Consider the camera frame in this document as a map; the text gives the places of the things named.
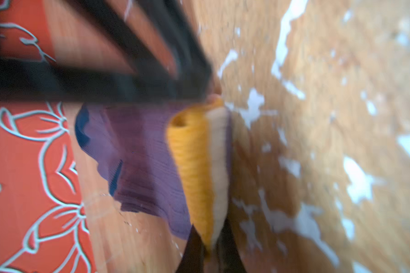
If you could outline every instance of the white flower outline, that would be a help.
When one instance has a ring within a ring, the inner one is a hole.
[[[71,270],[71,273],[74,273],[76,271],[79,260],[81,259],[87,266],[87,272],[91,273],[91,263],[87,257],[87,254],[85,254],[85,252],[82,249],[81,243],[79,241],[79,236],[78,236],[79,228],[83,232],[86,232],[87,234],[89,234],[89,230],[86,224],[87,217],[86,215],[82,215],[80,213],[83,207],[83,202],[81,202],[80,204],[66,203],[60,200],[58,197],[56,197],[49,189],[49,183],[48,183],[45,166],[44,166],[45,153],[49,149],[50,145],[56,139],[58,139],[64,133],[69,134],[69,130],[67,128],[64,128],[63,126],[64,121],[66,121],[66,117],[64,116],[61,110],[62,103],[59,102],[56,105],[56,110],[58,114],[56,114],[53,111],[53,108],[49,102],[46,102],[46,105],[47,105],[48,111],[47,110],[32,110],[32,111],[19,113],[19,114],[12,114],[7,108],[0,107],[0,127],[2,129],[22,139],[36,141],[36,142],[44,142],[38,154],[38,168],[40,171],[41,180],[42,180],[43,188],[44,188],[46,195],[53,202],[57,204],[54,208],[51,208],[50,210],[45,212],[42,216],[40,216],[33,223],[33,225],[27,230],[23,238],[23,241],[22,241],[22,248],[0,265],[0,272],[23,273],[22,271],[18,269],[9,267],[18,257],[20,257],[24,253],[36,254],[38,252],[40,243],[50,241],[50,240],[55,240],[55,239],[64,237],[68,234],[73,234],[73,240],[74,240],[73,247],[70,249],[70,252],[66,256],[64,261],[53,271],[53,273],[60,272],[60,270],[62,270],[62,268],[70,261],[74,253],[76,253],[76,256],[74,259],[73,268]],[[7,127],[5,125],[5,122],[3,121],[5,114],[9,120],[9,127]],[[37,130],[36,132],[40,135],[43,135],[42,137],[33,137],[33,136],[27,136],[27,135],[21,134],[20,130],[18,129],[16,121],[20,118],[30,117],[32,115],[38,115],[38,114],[49,115],[51,118],[40,117],[40,120],[55,123],[57,124],[57,126],[53,128],[45,129],[45,130]],[[61,173],[61,170],[65,165],[67,155],[68,155],[67,146],[63,145],[62,157],[61,157],[59,166],[57,167],[55,171],[55,174],[63,178],[64,181],[68,184],[68,186],[72,190],[72,192],[76,194],[74,185],[72,184],[71,180],[68,177],[66,177],[65,174]],[[76,163],[75,161],[73,161],[68,169],[74,172],[75,174],[77,174],[75,167],[76,167]],[[55,213],[57,213],[60,210],[64,210],[64,211],[55,215]],[[47,217],[53,216],[55,219],[57,219],[59,217],[62,217],[64,215],[69,215],[69,214],[75,214],[75,216],[72,217],[65,225],[62,226],[62,230],[59,233],[52,234],[49,236],[44,236],[44,237],[39,236],[38,234],[39,225]],[[29,243],[31,236],[33,238],[33,242],[32,242],[33,247],[31,247]]]

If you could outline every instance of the wooden floor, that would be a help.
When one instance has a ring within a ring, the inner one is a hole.
[[[128,1],[112,2],[123,14]],[[127,70],[45,3],[59,63]],[[410,0],[183,6],[233,110],[229,216],[248,271],[410,272]],[[146,26],[136,5],[126,21]],[[70,123],[78,107],[66,106]],[[184,242],[160,219],[120,214],[74,144],[98,272],[173,272]]]

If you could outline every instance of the wood grain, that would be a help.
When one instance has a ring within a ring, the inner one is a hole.
[[[272,273],[357,272],[359,263],[373,273],[410,272],[410,157],[397,143],[399,135],[410,134],[410,0],[308,0],[305,12],[290,22],[286,40],[289,52],[281,67],[283,78],[302,90],[305,100],[287,92],[282,81],[271,74],[282,18],[292,2],[301,5],[303,1],[184,0],[215,71],[230,49],[239,54],[221,79],[225,101],[247,109],[246,101],[255,87],[265,98],[260,109],[279,112],[259,117],[250,130],[238,113],[233,114],[231,194],[247,205],[257,206],[251,219],[261,244],[261,249],[249,245],[241,229],[249,217],[232,203],[230,220],[246,269]],[[346,21],[348,11],[351,16]],[[79,28],[71,19],[67,21],[72,30],[66,30],[59,19],[55,22],[54,16],[48,18],[52,21],[52,36],[58,37],[55,52],[64,53],[63,57],[56,56],[58,61],[125,69],[120,54],[101,38],[97,42],[82,41],[93,41],[88,38],[88,26],[82,27],[85,34],[77,34],[73,31]],[[240,28],[240,36],[235,28]],[[59,38],[61,31],[71,34]],[[88,53],[79,53],[76,48]],[[362,92],[366,99],[361,99]],[[376,115],[368,112],[368,102],[374,104]],[[69,121],[76,110],[66,109]],[[284,130],[287,145],[280,140],[278,129]],[[267,143],[271,150],[262,152]],[[106,182],[96,173],[95,162],[76,144],[74,151],[82,192],[85,201],[90,202],[91,196],[107,192]],[[280,166],[279,156],[300,162],[300,178]],[[370,187],[371,200],[356,204],[350,198],[345,156],[382,181]],[[321,209],[322,214],[313,219],[320,239],[338,256],[339,265],[334,267],[312,239],[289,229],[273,232],[261,209],[260,188],[265,190],[268,207],[289,218],[300,213],[302,203]],[[122,222],[117,211],[105,212],[115,205],[110,197],[95,199],[98,201],[94,205],[87,205],[87,214],[99,272],[164,272],[159,271],[164,264],[173,265],[170,270],[175,268],[176,251],[170,245],[167,229],[162,242],[145,246],[158,234],[153,225],[161,220],[127,214],[131,227]],[[353,239],[346,236],[343,219],[354,224]],[[148,237],[134,234],[135,225],[143,225],[150,232]],[[277,241],[286,246],[288,253],[279,248]],[[109,262],[112,268],[104,265],[118,244],[125,254]],[[173,257],[158,256],[164,251]],[[144,264],[139,267],[141,258]]]

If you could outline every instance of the purple rag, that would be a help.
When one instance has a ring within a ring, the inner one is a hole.
[[[109,181],[110,194],[121,202],[120,209],[162,217],[171,233],[182,239],[188,239],[190,215],[165,131],[169,119],[185,107],[180,103],[84,105],[76,120],[78,142],[99,163],[97,170]],[[79,141],[79,133],[88,140]]]

